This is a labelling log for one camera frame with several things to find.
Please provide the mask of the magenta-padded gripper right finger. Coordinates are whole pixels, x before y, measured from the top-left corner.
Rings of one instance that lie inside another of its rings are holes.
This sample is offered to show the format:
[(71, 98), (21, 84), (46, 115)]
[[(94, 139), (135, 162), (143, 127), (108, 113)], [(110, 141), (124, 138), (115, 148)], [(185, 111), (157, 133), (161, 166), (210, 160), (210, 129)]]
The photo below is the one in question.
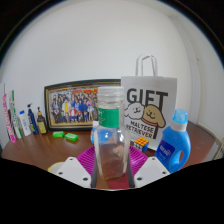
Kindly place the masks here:
[(155, 157), (147, 157), (144, 153), (130, 147), (128, 182), (131, 188), (140, 188), (166, 177), (170, 172)]

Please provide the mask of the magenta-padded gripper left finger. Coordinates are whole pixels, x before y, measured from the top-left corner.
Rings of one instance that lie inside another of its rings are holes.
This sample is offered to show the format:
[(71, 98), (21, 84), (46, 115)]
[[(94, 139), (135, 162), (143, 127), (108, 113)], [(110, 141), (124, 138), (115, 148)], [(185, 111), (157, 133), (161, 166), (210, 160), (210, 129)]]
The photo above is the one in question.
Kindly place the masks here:
[(97, 164), (95, 150), (91, 146), (78, 157), (68, 157), (56, 175), (84, 188), (95, 188), (97, 183)]

